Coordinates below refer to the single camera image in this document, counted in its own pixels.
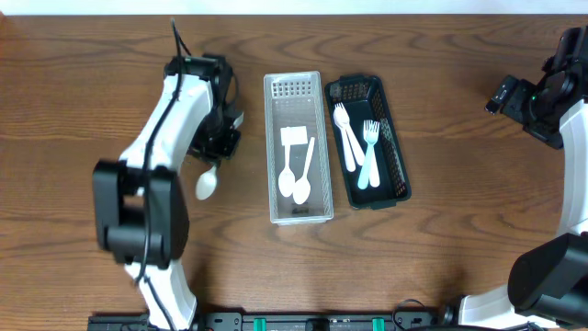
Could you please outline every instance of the plastic utensil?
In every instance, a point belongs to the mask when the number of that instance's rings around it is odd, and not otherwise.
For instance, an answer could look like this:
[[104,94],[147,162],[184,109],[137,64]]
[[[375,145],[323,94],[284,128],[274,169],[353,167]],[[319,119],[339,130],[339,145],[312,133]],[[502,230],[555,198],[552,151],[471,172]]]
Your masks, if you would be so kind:
[[353,155],[356,157],[357,164],[362,166],[364,164],[364,160],[366,156],[364,155],[364,150],[361,149],[361,145],[357,141],[356,135],[351,130],[351,125],[349,125],[349,114],[347,114],[347,109],[345,109],[345,105],[343,103],[339,103],[341,106],[341,124],[345,127],[345,131],[347,131],[347,136],[349,137],[349,142],[351,143],[351,150],[353,151]]
[[[364,140],[366,140],[366,132],[364,131]],[[373,154],[371,159],[372,167],[369,171],[369,185],[372,188],[377,188],[379,186],[379,172],[378,172],[378,163],[376,161],[376,153]]]
[[374,144],[378,142],[379,122],[374,120],[364,121],[364,139],[367,143],[366,162],[359,173],[357,187],[366,189],[368,187],[369,174],[371,172],[372,161],[374,159]]
[[284,164],[284,170],[282,170],[277,178],[277,186],[279,187],[279,192],[287,198],[292,195],[296,178],[292,170],[290,170],[290,144],[286,143],[284,148],[286,149],[286,163]]
[[334,107],[334,124],[339,128],[341,132],[341,140],[343,141],[343,154],[345,157],[345,167],[347,171],[354,172],[356,171],[356,161],[353,159],[353,154],[351,153],[351,145],[349,144],[349,137],[347,136],[347,131],[345,129],[345,125],[343,124],[343,119],[347,119],[349,121],[349,116],[343,110],[342,104],[337,104]]
[[294,185],[294,202],[302,204],[306,202],[311,194],[311,183],[307,176],[309,174],[309,166],[311,166],[312,152],[314,150],[314,137],[311,137],[309,142],[309,150],[306,152],[306,163],[304,164],[304,173],[302,177]]
[[196,183],[196,198],[198,200],[207,199],[212,195],[214,189],[217,187],[217,167],[215,165],[212,168],[200,175],[198,182]]

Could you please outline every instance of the tray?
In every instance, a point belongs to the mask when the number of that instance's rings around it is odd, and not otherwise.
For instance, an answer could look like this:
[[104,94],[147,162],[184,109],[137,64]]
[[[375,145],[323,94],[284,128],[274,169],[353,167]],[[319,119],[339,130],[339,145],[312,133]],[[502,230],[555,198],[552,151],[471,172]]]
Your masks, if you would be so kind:
[[[272,223],[287,225],[323,223],[334,216],[331,174],[327,152],[321,76],[318,72],[267,74],[264,77],[266,99],[266,147],[269,210]],[[280,129],[305,126],[308,140],[315,137],[308,180],[311,194],[301,205],[292,196],[279,192],[277,179],[284,169],[285,149]],[[298,180],[304,171],[308,144],[290,147],[290,169]]]
[[[376,76],[351,75],[341,76],[339,80],[329,83],[324,88],[327,107],[333,124],[334,140],[339,153],[339,161],[343,170],[343,179],[347,190],[349,204],[355,208],[381,209],[395,206],[399,201],[406,201],[411,197],[401,149],[390,116],[388,102],[384,94],[382,83]],[[366,189],[357,187],[357,180],[361,167],[355,172],[348,172],[343,155],[341,132],[334,124],[334,105],[343,102],[351,129],[356,135],[364,152],[367,143],[363,137],[364,120],[380,122],[378,143],[374,145],[374,152],[378,163],[380,185],[377,188],[367,186]]]

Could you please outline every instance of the teal object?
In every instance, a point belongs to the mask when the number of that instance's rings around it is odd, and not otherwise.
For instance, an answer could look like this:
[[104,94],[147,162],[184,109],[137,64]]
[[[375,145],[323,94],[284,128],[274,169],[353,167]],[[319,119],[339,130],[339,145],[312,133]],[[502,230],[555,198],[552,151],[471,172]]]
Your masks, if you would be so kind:
[[374,331],[386,331],[386,323],[383,318],[374,318],[371,320],[371,324],[374,326]]
[[255,318],[255,320],[254,320],[254,331],[266,331],[266,320],[265,320],[265,318]]

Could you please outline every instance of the wooden table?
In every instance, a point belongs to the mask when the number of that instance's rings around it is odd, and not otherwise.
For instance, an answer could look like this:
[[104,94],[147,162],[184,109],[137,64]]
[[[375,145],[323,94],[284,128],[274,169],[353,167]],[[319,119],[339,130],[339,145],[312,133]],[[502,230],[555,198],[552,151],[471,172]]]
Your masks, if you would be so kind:
[[[82,330],[94,312],[140,312],[98,249],[91,174],[137,136],[174,55],[169,17],[0,18],[0,329]],[[389,311],[505,283],[554,235],[563,152],[483,108],[506,74],[536,82],[567,16],[177,17],[194,53],[224,54],[245,111],[217,192],[187,196],[183,261],[200,302],[261,311]],[[334,219],[269,221],[263,77],[381,77],[413,197],[355,211],[327,120]],[[205,170],[182,168],[191,192]]]

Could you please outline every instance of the black basket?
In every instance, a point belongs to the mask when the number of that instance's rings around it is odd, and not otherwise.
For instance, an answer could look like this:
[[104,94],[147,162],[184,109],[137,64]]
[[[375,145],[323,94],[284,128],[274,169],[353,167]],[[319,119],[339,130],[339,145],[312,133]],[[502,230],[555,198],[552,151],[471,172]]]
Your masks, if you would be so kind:
[[[364,75],[342,76],[338,81],[327,84],[324,88],[324,94],[331,116],[349,204],[359,209],[371,208],[375,210],[393,207],[396,202],[409,199],[411,186],[402,161],[401,149],[398,145],[384,88],[379,78]],[[374,145],[380,181],[377,188],[367,186],[366,189],[359,189],[357,180],[361,167],[359,166],[353,173],[348,172],[345,167],[341,132],[335,125],[333,118],[334,105],[339,102],[344,104],[347,114],[349,114],[351,129],[364,151],[367,148],[367,143],[362,139],[364,120],[377,120],[380,123],[378,143]]]

